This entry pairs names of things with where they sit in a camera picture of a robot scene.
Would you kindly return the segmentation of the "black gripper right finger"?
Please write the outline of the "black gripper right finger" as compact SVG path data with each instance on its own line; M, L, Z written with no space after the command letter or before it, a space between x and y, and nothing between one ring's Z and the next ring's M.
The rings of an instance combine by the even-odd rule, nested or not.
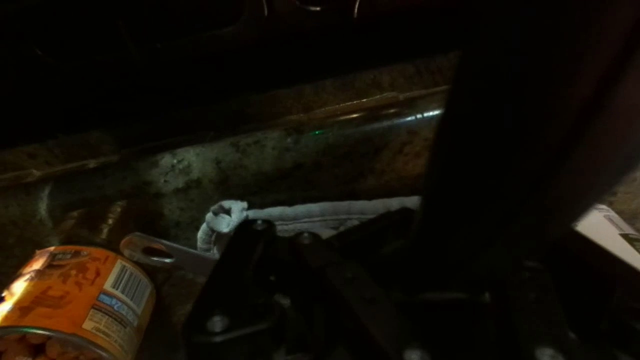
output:
M395 360L638 360L638 278L575 221L638 163L640 0L452 0L459 62Z

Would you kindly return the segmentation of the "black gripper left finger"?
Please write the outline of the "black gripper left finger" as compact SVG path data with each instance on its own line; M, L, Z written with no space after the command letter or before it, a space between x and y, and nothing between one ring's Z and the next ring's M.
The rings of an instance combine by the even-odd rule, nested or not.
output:
M314 360L292 328L285 241L243 220L226 241L184 325L185 360Z

